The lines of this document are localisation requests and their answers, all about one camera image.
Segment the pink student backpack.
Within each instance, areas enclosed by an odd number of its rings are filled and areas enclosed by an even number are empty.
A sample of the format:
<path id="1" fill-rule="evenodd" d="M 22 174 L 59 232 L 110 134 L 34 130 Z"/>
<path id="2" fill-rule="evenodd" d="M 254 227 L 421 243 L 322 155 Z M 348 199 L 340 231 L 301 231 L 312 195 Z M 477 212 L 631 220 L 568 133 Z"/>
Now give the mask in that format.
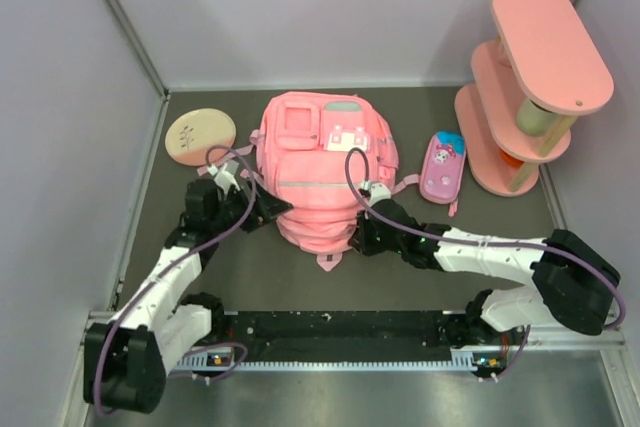
<path id="1" fill-rule="evenodd" d="M 358 96 L 288 92 L 268 103 L 242 154 L 255 152 L 264 188 L 292 204 L 281 235 L 331 271 L 349 248 L 360 203 L 351 185 L 378 181 L 393 193 L 417 183 L 396 178 L 399 155 L 387 121 Z"/>

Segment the pink cartoon pencil case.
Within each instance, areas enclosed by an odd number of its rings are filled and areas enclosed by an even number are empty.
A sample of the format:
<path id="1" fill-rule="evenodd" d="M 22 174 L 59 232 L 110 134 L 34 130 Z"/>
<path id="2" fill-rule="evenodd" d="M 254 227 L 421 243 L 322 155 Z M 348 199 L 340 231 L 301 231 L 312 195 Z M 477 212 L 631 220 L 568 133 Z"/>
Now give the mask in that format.
<path id="1" fill-rule="evenodd" d="M 448 206 L 453 217 L 458 210 L 458 195 L 466 161 L 464 138 L 439 131 L 427 147 L 419 179 L 419 190 L 426 200 Z"/>

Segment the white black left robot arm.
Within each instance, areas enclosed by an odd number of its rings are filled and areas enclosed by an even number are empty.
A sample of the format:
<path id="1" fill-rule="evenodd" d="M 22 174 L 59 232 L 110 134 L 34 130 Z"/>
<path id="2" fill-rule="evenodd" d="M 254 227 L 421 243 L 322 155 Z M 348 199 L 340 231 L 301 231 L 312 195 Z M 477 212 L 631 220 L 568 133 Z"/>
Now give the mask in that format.
<path id="1" fill-rule="evenodd" d="M 199 341 L 226 334 L 220 301 L 185 295 L 221 240 L 236 230 L 252 232 L 292 210 L 291 203 L 250 180 L 196 179 L 184 210 L 166 238 L 155 267 L 132 298 L 84 338 L 83 398 L 105 414 L 151 413 L 168 375 Z"/>

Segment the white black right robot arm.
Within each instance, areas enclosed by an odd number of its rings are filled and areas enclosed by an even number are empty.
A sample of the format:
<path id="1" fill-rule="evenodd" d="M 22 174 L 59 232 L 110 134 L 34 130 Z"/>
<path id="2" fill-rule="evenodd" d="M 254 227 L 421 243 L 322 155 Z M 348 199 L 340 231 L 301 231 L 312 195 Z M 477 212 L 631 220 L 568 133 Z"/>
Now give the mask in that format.
<path id="1" fill-rule="evenodd" d="M 362 203 L 349 243 L 364 256 L 393 252 L 409 265 L 446 273 L 474 273 L 516 283 L 486 290 L 467 306 L 467 331 L 487 343 L 518 326 L 557 322 L 588 336 L 618 327 L 622 307 L 618 271 L 579 236 L 556 229 L 546 238 L 507 239 L 420 223 L 390 198 Z"/>

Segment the cream and pink plate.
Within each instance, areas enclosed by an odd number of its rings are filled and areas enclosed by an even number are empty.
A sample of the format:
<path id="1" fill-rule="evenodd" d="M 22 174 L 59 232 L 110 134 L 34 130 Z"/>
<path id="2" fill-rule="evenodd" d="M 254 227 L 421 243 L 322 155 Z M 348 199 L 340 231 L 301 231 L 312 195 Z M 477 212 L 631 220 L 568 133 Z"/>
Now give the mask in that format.
<path id="1" fill-rule="evenodd" d="M 206 153 L 213 145 L 232 147 L 236 125 L 225 112 L 202 108 L 178 117 L 165 135 L 167 154 L 177 163 L 200 167 L 207 163 Z"/>

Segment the orange bowl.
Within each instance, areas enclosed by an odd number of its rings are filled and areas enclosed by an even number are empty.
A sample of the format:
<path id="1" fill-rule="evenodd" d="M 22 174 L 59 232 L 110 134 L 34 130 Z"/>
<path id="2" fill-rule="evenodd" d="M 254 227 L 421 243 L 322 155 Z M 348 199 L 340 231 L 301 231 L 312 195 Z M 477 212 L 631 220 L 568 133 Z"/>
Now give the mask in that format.
<path id="1" fill-rule="evenodd" d="M 500 156 L 501 156 L 502 160 L 507 165 L 509 165 L 509 166 L 511 166 L 513 168 L 520 168 L 523 165 L 523 161 L 522 160 L 511 156 L 506 151 L 500 149 L 499 152 L 500 152 Z"/>

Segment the pale green cup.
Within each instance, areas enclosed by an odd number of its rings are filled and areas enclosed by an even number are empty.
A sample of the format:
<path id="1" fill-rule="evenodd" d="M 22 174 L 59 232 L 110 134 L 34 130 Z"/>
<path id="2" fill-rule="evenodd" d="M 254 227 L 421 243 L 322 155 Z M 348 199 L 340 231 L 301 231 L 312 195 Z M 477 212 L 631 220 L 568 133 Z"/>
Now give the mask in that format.
<path id="1" fill-rule="evenodd" d="M 526 135 L 543 136 L 553 125 L 556 115 L 533 102 L 524 100 L 516 114 L 516 125 Z"/>

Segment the pink three-tier wooden shelf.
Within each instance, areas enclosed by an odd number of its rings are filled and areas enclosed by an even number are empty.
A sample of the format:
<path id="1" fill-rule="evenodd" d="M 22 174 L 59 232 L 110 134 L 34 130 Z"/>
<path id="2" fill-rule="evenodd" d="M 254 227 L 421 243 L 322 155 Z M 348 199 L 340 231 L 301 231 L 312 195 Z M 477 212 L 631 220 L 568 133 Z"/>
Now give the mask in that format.
<path id="1" fill-rule="evenodd" d="M 610 101 L 614 81 L 570 0 L 491 0 L 491 14 L 497 36 L 474 49 L 473 81 L 458 91 L 454 108 L 475 180 L 515 197 L 566 152 L 575 121 Z M 516 125 L 526 99 L 556 115 L 543 136 Z M 500 149 L 523 165 L 507 165 Z"/>

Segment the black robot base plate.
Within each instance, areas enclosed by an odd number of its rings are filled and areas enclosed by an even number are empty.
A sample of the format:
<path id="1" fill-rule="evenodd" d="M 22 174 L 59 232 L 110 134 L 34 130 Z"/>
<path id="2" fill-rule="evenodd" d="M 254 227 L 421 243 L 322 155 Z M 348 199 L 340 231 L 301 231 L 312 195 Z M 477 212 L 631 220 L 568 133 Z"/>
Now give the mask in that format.
<path id="1" fill-rule="evenodd" d="M 235 341 L 249 353 L 385 351 L 488 347 L 521 343 L 518 328 L 499 333 L 463 313 L 442 311 L 240 311 L 216 313 L 198 347 Z"/>

